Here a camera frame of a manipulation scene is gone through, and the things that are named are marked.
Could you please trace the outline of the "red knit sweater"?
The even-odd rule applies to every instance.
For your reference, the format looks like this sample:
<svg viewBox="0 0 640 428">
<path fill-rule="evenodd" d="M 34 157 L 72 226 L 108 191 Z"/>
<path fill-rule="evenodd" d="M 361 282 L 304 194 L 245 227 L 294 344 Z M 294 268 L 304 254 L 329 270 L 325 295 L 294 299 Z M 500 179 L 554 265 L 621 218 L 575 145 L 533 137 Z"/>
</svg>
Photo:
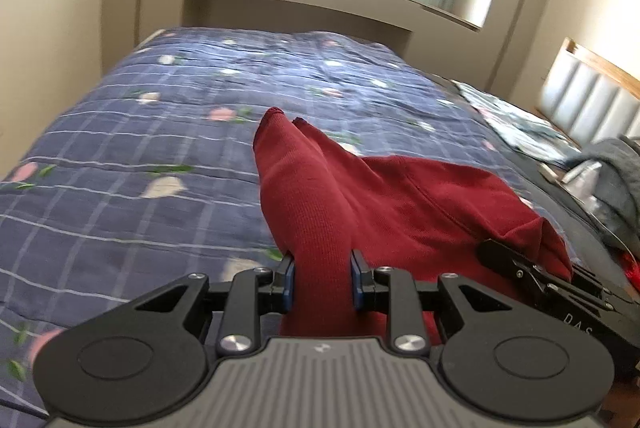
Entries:
<svg viewBox="0 0 640 428">
<path fill-rule="evenodd" d="M 254 136 L 262 214 L 295 261 L 294 301 L 281 332 L 292 337 L 379 335 L 383 316 L 352 303 L 350 256 L 420 281 L 457 273 L 508 297 L 504 277 L 482 266 L 492 239 L 552 275 L 572 276 L 564 240 L 488 171 L 430 159 L 358 157 L 303 119 L 269 109 Z"/>
</svg>

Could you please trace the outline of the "grey folded garment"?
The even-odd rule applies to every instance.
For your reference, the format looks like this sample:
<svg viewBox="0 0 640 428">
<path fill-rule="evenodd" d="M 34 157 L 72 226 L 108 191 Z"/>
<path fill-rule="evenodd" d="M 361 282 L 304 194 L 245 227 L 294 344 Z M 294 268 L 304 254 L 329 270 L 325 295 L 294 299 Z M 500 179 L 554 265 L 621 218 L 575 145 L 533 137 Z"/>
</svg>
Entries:
<svg viewBox="0 0 640 428">
<path fill-rule="evenodd" d="M 561 161 L 563 185 L 612 247 L 639 258 L 639 137 L 619 135 Z"/>
</svg>

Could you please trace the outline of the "small white box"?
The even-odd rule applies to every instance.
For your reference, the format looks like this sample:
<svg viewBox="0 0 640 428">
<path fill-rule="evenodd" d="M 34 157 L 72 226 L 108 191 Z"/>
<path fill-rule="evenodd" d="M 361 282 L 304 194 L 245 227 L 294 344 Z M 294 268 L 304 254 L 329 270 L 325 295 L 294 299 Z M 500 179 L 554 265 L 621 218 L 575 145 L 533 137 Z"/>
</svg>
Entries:
<svg viewBox="0 0 640 428">
<path fill-rule="evenodd" d="M 538 163 L 538 172 L 549 183 L 555 184 L 558 181 L 558 174 L 556 174 L 548 165 L 544 162 Z"/>
</svg>

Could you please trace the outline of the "blue plaid floral quilt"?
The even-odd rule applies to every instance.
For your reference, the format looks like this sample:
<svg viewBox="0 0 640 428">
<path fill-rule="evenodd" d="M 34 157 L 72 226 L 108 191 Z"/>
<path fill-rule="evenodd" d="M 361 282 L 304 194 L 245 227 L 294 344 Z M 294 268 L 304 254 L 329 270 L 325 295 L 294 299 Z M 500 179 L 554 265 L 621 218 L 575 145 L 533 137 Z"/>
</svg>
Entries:
<svg viewBox="0 0 640 428">
<path fill-rule="evenodd" d="M 252 143 L 264 112 L 303 117 L 357 155 L 523 180 L 437 84 L 384 45 L 331 32 L 175 28 L 60 114 L 1 184 L 1 422 L 38 427 L 37 337 L 184 274 L 276 261 Z"/>
</svg>

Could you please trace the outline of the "light blue floral pillow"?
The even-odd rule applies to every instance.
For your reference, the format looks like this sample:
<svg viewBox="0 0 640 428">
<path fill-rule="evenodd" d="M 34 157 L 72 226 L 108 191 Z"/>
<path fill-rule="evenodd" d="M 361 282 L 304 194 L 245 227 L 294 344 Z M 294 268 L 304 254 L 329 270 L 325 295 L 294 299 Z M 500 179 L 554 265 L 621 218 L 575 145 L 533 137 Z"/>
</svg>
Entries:
<svg viewBox="0 0 640 428">
<path fill-rule="evenodd" d="M 512 149 L 555 166 L 561 166 L 566 158 L 580 153 L 580 149 L 563 133 L 556 131 L 546 119 L 495 95 L 477 90 L 470 84 L 454 81 L 454 85 L 461 96 Z"/>
</svg>

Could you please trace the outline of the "padded grey wooden headboard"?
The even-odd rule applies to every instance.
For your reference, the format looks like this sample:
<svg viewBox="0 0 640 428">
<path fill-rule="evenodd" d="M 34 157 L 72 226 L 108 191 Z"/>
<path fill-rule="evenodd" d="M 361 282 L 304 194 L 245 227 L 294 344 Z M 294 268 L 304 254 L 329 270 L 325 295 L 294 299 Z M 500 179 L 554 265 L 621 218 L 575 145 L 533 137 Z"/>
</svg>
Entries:
<svg viewBox="0 0 640 428">
<path fill-rule="evenodd" d="M 579 146 L 639 137 L 639 80 L 567 38 L 538 96 L 537 113 Z"/>
</svg>

